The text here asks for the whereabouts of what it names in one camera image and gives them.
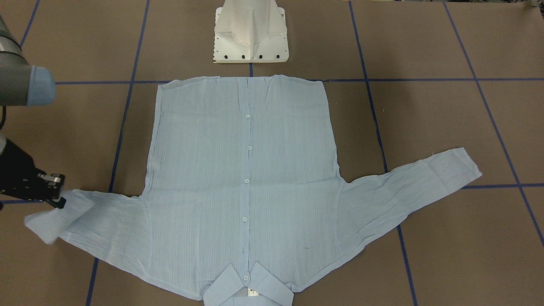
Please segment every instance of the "shirt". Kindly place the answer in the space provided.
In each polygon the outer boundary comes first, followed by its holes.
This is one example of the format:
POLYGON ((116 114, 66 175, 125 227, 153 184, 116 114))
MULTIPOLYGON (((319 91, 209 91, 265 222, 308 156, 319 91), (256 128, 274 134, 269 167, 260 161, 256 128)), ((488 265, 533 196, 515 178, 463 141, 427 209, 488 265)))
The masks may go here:
POLYGON ((199 77, 158 87, 141 196, 68 191, 25 223, 206 306, 289 306, 480 175, 458 148, 347 183, 322 82, 199 77))

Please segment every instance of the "white tag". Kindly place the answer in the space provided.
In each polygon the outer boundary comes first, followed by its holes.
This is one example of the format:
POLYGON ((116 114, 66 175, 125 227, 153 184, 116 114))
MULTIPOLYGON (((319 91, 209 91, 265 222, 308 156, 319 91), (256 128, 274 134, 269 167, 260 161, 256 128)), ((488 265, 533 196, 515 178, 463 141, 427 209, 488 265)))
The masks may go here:
POLYGON ((259 292, 248 287, 248 296, 258 296, 259 292))

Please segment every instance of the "light blue shirt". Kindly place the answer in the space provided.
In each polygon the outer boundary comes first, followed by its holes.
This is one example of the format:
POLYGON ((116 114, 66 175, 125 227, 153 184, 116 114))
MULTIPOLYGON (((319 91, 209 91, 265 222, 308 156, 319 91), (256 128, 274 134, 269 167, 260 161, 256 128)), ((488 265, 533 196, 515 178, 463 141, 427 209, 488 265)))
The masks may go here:
POLYGON ((25 224, 206 306, 289 306, 480 175, 459 148, 346 183, 322 82, 200 77, 158 88, 141 196, 68 191, 25 224))

